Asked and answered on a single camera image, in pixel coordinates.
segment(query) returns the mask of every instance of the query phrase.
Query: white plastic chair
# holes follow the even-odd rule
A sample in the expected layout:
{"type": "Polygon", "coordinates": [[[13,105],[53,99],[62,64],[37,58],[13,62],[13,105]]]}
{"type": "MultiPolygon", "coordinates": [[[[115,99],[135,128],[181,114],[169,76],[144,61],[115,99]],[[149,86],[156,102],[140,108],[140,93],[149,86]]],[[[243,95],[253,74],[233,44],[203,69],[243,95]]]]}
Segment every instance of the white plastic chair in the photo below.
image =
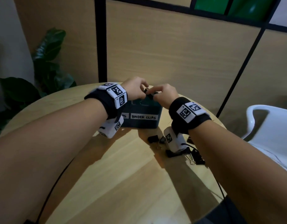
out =
{"type": "Polygon", "coordinates": [[[269,105],[252,105],[246,110],[246,138],[255,126],[254,110],[266,110],[268,115],[254,137],[248,141],[262,153],[287,170],[287,109],[269,105]]]}

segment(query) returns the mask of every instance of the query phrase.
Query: black metal frame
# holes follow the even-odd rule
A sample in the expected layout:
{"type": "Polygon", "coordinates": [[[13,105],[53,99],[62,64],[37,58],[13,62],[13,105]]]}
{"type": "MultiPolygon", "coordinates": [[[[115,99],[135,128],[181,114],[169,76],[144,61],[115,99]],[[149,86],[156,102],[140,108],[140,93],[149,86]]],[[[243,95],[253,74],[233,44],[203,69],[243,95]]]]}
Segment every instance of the black metal frame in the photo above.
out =
{"type": "MultiPolygon", "coordinates": [[[[234,0],[229,0],[227,7],[225,9],[224,14],[217,14],[213,12],[207,12],[202,10],[195,10],[195,4],[196,0],[191,0],[190,7],[184,7],[179,5],[173,5],[168,3],[162,3],[158,1],[153,0],[115,0],[130,4],[136,4],[146,7],[151,7],[155,9],[162,9],[167,11],[173,11],[173,12],[179,12],[183,14],[189,14],[194,16],[200,16],[215,20],[222,20],[226,22],[232,22],[232,23],[239,23],[243,25],[249,25],[254,27],[261,28],[258,36],[256,37],[253,45],[251,46],[250,51],[248,52],[233,84],[231,85],[218,113],[216,114],[217,117],[220,116],[224,106],[226,105],[228,99],[230,98],[237,82],[239,81],[245,67],[247,66],[254,50],[257,47],[257,44],[259,43],[262,35],[264,34],[266,29],[274,30],[274,31],[280,31],[287,33],[287,27],[284,26],[278,26],[274,24],[270,24],[270,20],[278,7],[281,0],[274,0],[274,2],[271,5],[271,8],[269,9],[265,22],[256,22],[249,19],[243,19],[233,16],[228,16],[228,13],[230,11],[231,5],[234,0]]],[[[106,33],[106,0],[95,0],[95,13],[96,13],[96,32],[97,32],[97,55],[98,55],[98,70],[99,70],[99,82],[107,82],[107,33],[106,33]]]]}

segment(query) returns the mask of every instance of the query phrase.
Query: forearm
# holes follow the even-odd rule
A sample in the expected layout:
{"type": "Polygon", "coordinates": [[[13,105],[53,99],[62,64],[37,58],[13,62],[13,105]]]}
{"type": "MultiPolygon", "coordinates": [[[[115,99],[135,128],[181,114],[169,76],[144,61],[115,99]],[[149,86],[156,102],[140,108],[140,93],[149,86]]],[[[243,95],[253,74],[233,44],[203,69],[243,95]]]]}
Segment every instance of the forearm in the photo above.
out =
{"type": "Polygon", "coordinates": [[[87,99],[0,138],[0,217],[24,222],[106,119],[101,102],[87,99]]]}
{"type": "Polygon", "coordinates": [[[211,120],[189,130],[189,135],[247,221],[287,220],[284,169],[211,120]]]}

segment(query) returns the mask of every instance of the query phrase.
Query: table top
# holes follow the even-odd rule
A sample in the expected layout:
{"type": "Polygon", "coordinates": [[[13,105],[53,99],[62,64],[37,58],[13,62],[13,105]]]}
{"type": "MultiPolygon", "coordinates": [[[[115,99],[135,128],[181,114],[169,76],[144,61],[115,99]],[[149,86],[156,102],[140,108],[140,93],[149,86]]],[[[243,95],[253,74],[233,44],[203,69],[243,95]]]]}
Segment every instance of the table top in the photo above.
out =
{"type": "MultiPolygon", "coordinates": [[[[1,136],[82,101],[99,85],[69,88],[34,102],[7,124],[1,136]]],[[[157,129],[121,128],[112,139],[94,134],[60,178],[40,223],[188,224],[208,214],[222,200],[210,169],[190,165],[184,156],[167,158],[166,145],[147,142],[149,136],[162,136],[170,125],[168,110],[163,109],[157,129]]]]}

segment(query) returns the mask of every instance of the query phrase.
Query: hand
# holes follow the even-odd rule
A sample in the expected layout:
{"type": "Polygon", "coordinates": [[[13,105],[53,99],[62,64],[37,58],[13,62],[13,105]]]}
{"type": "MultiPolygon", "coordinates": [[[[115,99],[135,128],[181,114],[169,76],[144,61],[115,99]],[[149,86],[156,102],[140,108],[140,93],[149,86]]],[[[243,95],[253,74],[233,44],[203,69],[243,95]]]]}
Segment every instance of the hand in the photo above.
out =
{"type": "Polygon", "coordinates": [[[176,88],[169,84],[154,86],[153,88],[149,89],[146,94],[148,95],[156,91],[161,91],[161,93],[154,95],[154,101],[159,102],[159,104],[166,109],[169,109],[171,103],[179,97],[176,88]]]}
{"type": "Polygon", "coordinates": [[[143,85],[146,87],[149,86],[146,80],[140,77],[129,78],[121,84],[121,86],[126,90],[128,94],[129,101],[133,101],[138,98],[140,99],[145,98],[145,93],[143,92],[144,91],[143,85]]]}

